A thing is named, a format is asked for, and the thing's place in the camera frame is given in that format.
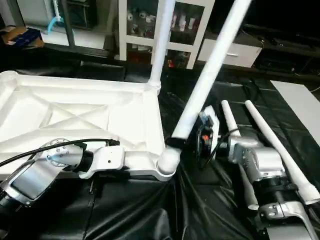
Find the drawer handle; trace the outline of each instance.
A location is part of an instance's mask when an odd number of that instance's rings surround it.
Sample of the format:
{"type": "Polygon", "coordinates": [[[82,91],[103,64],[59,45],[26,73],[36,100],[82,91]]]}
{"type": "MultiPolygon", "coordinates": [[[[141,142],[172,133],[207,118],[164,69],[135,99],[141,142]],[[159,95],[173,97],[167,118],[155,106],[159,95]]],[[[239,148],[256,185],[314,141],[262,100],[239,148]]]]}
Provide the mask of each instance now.
{"type": "Polygon", "coordinates": [[[234,53],[227,53],[228,56],[231,56],[231,57],[239,57],[238,54],[234,54],[234,53]]]}

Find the blue object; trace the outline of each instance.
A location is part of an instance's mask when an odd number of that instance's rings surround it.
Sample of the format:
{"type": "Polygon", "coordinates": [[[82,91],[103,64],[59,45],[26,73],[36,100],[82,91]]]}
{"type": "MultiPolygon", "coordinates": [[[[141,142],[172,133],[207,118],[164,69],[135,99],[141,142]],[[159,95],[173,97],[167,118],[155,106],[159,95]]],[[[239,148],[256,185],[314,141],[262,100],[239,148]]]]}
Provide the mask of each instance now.
{"type": "Polygon", "coordinates": [[[41,38],[41,33],[39,30],[27,28],[26,32],[19,34],[10,41],[15,42],[14,46],[16,47],[23,47],[36,40],[38,37],[41,38]]]}
{"type": "Polygon", "coordinates": [[[60,17],[60,21],[57,21],[58,18],[55,16],[54,18],[52,18],[52,20],[50,21],[49,25],[48,25],[48,28],[47,28],[47,32],[48,34],[51,32],[51,28],[53,27],[53,25],[56,23],[56,22],[61,22],[61,23],[65,23],[63,17],[60,17]]]}

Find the white cabinet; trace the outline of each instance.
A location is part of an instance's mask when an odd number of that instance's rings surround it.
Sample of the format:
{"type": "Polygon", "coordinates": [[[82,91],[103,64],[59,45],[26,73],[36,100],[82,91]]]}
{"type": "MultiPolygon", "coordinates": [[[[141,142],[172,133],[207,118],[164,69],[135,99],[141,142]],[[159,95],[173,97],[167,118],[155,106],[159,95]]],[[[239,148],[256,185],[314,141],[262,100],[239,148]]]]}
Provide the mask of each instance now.
{"type": "MultiPolygon", "coordinates": [[[[214,0],[175,2],[165,65],[193,68],[214,3],[214,0]]],[[[153,63],[164,4],[165,0],[119,0],[120,60],[138,61],[139,55],[143,55],[153,63]]]]}
{"type": "MultiPolygon", "coordinates": [[[[205,39],[201,47],[201,51],[198,57],[199,61],[206,62],[212,52],[212,49],[216,45],[216,40],[205,39]]],[[[256,58],[258,57],[261,47],[249,46],[244,44],[232,43],[229,51],[224,59],[224,64],[235,65],[240,67],[251,68],[256,58]]]]}

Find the white platform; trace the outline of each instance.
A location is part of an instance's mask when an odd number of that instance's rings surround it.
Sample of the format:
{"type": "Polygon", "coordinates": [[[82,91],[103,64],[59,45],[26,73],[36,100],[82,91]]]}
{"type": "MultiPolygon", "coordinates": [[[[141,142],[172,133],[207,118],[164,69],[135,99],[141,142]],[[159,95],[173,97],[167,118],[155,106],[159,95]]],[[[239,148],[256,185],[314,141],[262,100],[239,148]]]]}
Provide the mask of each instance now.
{"type": "MultiPolygon", "coordinates": [[[[111,138],[128,157],[156,159],[165,147],[157,92],[143,83],[0,73],[0,161],[56,138],[111,138]]],[[[1,167],[0,178],[25,160],[1,167]]]]}
{"type": "Polygon", "coordinates": [[[301,84],[271,81],[320,146],[320,102],[301,84]]]}

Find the white drawer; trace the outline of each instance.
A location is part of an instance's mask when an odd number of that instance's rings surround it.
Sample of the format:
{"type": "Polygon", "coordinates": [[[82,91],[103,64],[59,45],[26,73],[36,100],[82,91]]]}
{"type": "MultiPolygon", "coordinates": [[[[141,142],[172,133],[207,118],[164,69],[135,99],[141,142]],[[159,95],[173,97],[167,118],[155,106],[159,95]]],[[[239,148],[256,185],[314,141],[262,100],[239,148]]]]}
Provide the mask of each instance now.
{"type": "MultiPolygon", "coordinates": [[[[199,61],[207,61],[212,49],[216,45],[216,40],[205,39],[201,47],[201,51],[198,57],[199,61]]],[[[235,65],[240,67],[251,68],[254,64],[257,56],[261,51],[261,47],[248,46],[237,43],[232,43],[229,51],[224,59],[224,64],[235,65]]]]}

